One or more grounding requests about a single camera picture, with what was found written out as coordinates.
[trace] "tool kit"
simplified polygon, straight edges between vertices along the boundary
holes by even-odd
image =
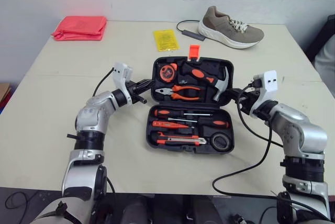
[[[227,60],[162,57],[153,65],[151,96],[159,102],[148,115],[147,142],[153,148],[195,153],[228,153],[233,127],[225,92],[232,88],[233,65]]]

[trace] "hammer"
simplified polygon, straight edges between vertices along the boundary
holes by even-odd
[[[183,74],[192,74],[192,76],[194,76],[196,79],[205,81],[210,86],[214,86],[216,89],[218,89],[217,93],[213,98],[214,101],[219,101],[221,93],[224,92],[228,87],[229,73],[227,67],[225,67],[224,80],[220,80],[216,76],[210,75],[205,71],[194,68],[187,63],[183,64],[182,72]]]

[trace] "yellow packet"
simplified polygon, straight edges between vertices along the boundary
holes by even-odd
[[[178,42],[172,29],[153,32],[158,51],[178,50]]]

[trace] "pliers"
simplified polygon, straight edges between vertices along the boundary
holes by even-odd
[[[178,91],[182,91],[184,89],[194,89],[196,91],[200,91],[201,89],[196,86],[179,86],[174,85],[172,88],[161,88],[156,89],[155,91],[157,93],[163,94],[163,95],[169,95],[172,99],[182,99],[182,100],[200,100],[200,97],[184,97],[182,95],[179,95]]]

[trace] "beige sneaker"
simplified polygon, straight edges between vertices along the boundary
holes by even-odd
[[[208,8],[204,18],[199,22],[198,32],[235,49],[254,46],[264,37],[261,29],[230,19],[228,15],[217,11],[216,6]]]

